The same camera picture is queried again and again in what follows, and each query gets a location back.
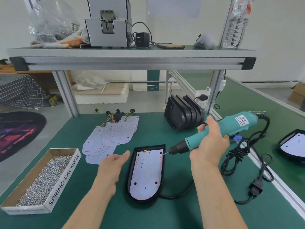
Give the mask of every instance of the forearm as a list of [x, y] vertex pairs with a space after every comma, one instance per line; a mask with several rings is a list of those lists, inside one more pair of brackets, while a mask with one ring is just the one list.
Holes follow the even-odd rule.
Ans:
[[92, 187], [78, 204], [63, 229], [99, 228], [110, 199], [111, 195], [107, 191]]
[[204, 229], [247, 228], [215, 165], [192, 166]]

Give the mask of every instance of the checkered cloth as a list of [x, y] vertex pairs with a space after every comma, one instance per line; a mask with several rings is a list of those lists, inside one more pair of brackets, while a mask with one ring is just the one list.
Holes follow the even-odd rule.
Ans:
[[23, 109], [44, 105], [45, 92], [29, 75], [0, 75], [0, 103]]

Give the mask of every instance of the plastic bottle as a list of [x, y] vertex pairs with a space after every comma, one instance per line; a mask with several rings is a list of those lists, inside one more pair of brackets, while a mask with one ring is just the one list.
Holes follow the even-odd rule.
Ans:
[[240, 46], [249, 21], [253, 1], [235, 0], [223, 47], [238, 48]]

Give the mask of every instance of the hand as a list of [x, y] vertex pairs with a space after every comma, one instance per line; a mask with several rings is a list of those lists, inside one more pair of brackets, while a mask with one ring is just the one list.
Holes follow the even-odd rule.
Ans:
[[122, 166], [129, 156], [130, 151], [126, 151], [122, 155], [112, 154], [105, 158], [98, 167], [92, 188], [97, 192], [109, 195], [110, 198], [114, 196]]
[[[218, 168], [218, 164], [221, 156], [229, 147], [229, 137], [222, 137], [218, 123], [208, 116], [206, 123], [209, 126], [209, 134], [201, 141], [199, 148], [193, 149], [190, 153], [191, 165], [195, 167], [201, 167], [205, 164], [215, 165]], [[198, 132], [204, 130], [205, 125], [198, 127]]]

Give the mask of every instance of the black power adapter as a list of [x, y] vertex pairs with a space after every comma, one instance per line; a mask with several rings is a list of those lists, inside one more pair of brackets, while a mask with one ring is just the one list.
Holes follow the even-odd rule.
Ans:
[[149, 33], [140, 32], [135, 33], [135, 46], [136, 47], [149, 47]]

